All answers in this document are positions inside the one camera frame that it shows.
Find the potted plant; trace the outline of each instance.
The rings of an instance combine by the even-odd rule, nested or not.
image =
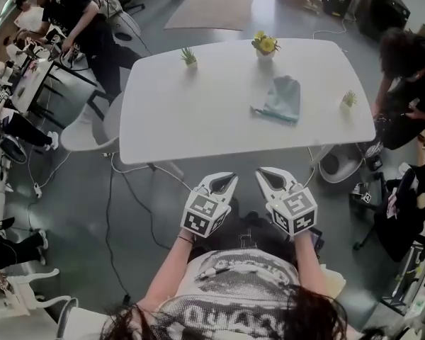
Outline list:
[[[280,48],[277,39],[266,35],[262,30],[255,35],[252,45],[255,48],[256,56],[260,60],[272,60],[276,50]]]
[[[351,107],[353,107],[357,103],[356,94],[349,90],[345,93],[343,98],[340,101],[340,108],[343,108],[345,110],[349,110]]]
[[[197,67],[197,58],[193,54],[191,48],[181,49],[181,59],[186,63],[187,67],[194,69]]]

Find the small succulent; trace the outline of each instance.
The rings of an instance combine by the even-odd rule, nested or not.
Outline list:
[[[356,94],[350,90],[346,92],[341,101],[345,103],[348,107],[353,107],[353,105],[357,103]]]
[[[187,65],[197,62],[197,58],[193,55],[191,48],[181,49],[181,59],[186,62]]]

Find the black shirt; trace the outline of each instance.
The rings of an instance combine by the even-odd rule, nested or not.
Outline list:
[[[57,3],[57,0],[47,1],[42,14],[42,21],[48,21],[54,26],[58,26],[63,34],[68,36],[91,1],[59,0],[59,3]],[[85,54],[97,54],[98,44],[96,42],[103,35],[105,29],[110,29],[106,23],[106,17],[102,14],[97,14],[90,24],[76,37],[75,42],[80,45]]]

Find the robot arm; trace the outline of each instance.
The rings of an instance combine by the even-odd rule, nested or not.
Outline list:
[[[188,197],[182,228],[203,238],[213,233],[231,211],[229,203],[237,183],[238,176],[234,173],[205,176]]]

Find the black pants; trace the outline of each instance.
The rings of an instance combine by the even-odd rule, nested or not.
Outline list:
[[[7,135],[21,138],[35,146],[41,147],[52,144],[52,139],[49,136],[39,131],[30,121],[16,112],[10,121],[4,123],[3,129]]]
[[[387,93],[381,114],[375,118],[376,137],[384,147],[398,149],[425,130],[425,120],[412,120],[405,115],[410,112],[409,102],[420,95],[419,85],[405,81]],[[417,108],[425,111],[422,99]]]
[[[43,238],[39,233],[31,235],[19,243],[0,236],[0,269],[28,261],[39,261],[38,247],[43,244]]]
[[[106,22],[100,24],[94,39],[91,39],[89,45],[81,44],[81,50],[85,53],[96,80],[107,94],[116,97],[121,93],[120,67],[132,69],[141,56],[132,49],[117,44],[111,27]]]
[[[197,237],[189,261],[209,251],[257,248],[289,263],[295,263],[294,246],[268,220],[258,215],[239,217],[236,204],[224,223],[208,238]]]

